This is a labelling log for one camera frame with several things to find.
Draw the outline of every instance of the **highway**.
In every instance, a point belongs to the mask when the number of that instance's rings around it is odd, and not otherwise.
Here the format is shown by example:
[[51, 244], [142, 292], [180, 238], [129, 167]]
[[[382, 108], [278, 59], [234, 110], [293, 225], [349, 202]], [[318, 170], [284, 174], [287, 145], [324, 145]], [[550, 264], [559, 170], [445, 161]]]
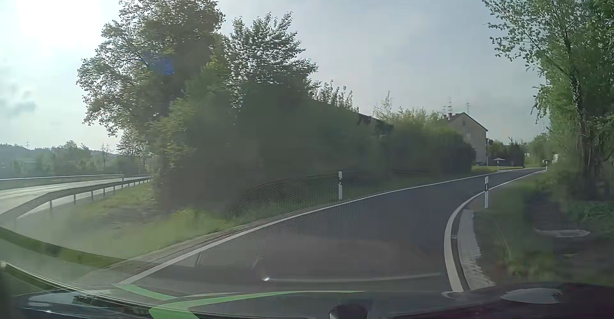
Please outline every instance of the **highway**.
[[[125, 178], [125, 180], [131, 180], [136, 178]], [[78, 182], [68, 182], [68, 183], [59, 183], [59, 184], [49, 184], [42, 186], [33, 186], [33, 187], [22, 187], [15, 189], [5, 189], [0, 190], [0, 214], [21, 205], [29, 200], [32, 200], [36, 197], [39, 197], [43, 194], [53, 192], [56, 190], [67, 189], [67, 188], [75, 188], [75, 187], [84, 187], [84, 186], [92, 186], [95, 184], [104, 184], [108, 182], [116, 182], [121, 181], [121, 178], [117, 179], [103, 179], [103, 180], [93, 180], [93, 181], [78, 181]], [[84, 193], [78, 195], [77, 198], [87, 197], [90, 193]], [[65, 200], [57, 200], [54, 202], [54, 205], [61, 205], [64, 203], [72, 202], [72, 198], [65, 198]], [[45, 207], [40, 206], [38, 210], [44, 210]]]
[[[539, 170], [490, 174], [490, 186]], [[474, 176], [334, 205], [168, 256], [122, 283], [192, 294], [449, 291], [446, 223], [483, 190], [484, 176]]]

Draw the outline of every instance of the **sun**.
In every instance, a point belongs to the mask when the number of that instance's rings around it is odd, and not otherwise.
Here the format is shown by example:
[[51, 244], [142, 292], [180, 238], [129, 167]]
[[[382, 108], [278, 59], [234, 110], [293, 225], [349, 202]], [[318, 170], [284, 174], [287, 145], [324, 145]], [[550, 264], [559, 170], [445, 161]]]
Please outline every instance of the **sun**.
[[99, 34], [101, 0], [16, 0], [22, 37], [41, 47], [79, 46]]

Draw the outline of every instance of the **cloud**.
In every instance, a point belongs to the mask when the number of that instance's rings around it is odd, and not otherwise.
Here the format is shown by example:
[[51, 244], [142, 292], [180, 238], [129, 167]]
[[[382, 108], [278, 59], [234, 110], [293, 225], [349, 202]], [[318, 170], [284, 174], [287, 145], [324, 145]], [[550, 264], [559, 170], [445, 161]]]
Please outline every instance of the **cloud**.
[[8, 102], [8, 100], [4, 98], [0, 98], [0, 116], [1, 117], [12, 119], [14, 117], [18, 117], [21, 114], [26, 114], [28, 112], [34, 112], [35, 110], [36, 110], [36, 103], [32, 101], [10, 103]]
[[0, 117], [13, 119], [36, 110], [36, 103], [30, 99], [31, 93], [21, 90], [17, 85], [0, 82]]

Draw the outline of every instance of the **windshield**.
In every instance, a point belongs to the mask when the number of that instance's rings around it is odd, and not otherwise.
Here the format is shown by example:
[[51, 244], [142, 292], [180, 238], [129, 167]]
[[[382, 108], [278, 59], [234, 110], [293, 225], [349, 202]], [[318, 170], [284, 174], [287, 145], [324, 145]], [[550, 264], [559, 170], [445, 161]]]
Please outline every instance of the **windshield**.
[[611, 286], [613, 11], [0, 0], [0, 260], [228, 315]]

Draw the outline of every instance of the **white post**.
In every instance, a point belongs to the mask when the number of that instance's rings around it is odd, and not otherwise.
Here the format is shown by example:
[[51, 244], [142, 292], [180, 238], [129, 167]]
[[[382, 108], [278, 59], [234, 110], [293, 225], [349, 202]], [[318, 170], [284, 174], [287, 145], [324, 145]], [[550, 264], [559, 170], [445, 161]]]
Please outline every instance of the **white post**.
[[484, 208], [488, 208], [488, 176], [484, 178]]
[[339, 172], [339, 191], [338, 191], [338, 199], [343, 199], [343, 186], [342, 186], [343, 173]]

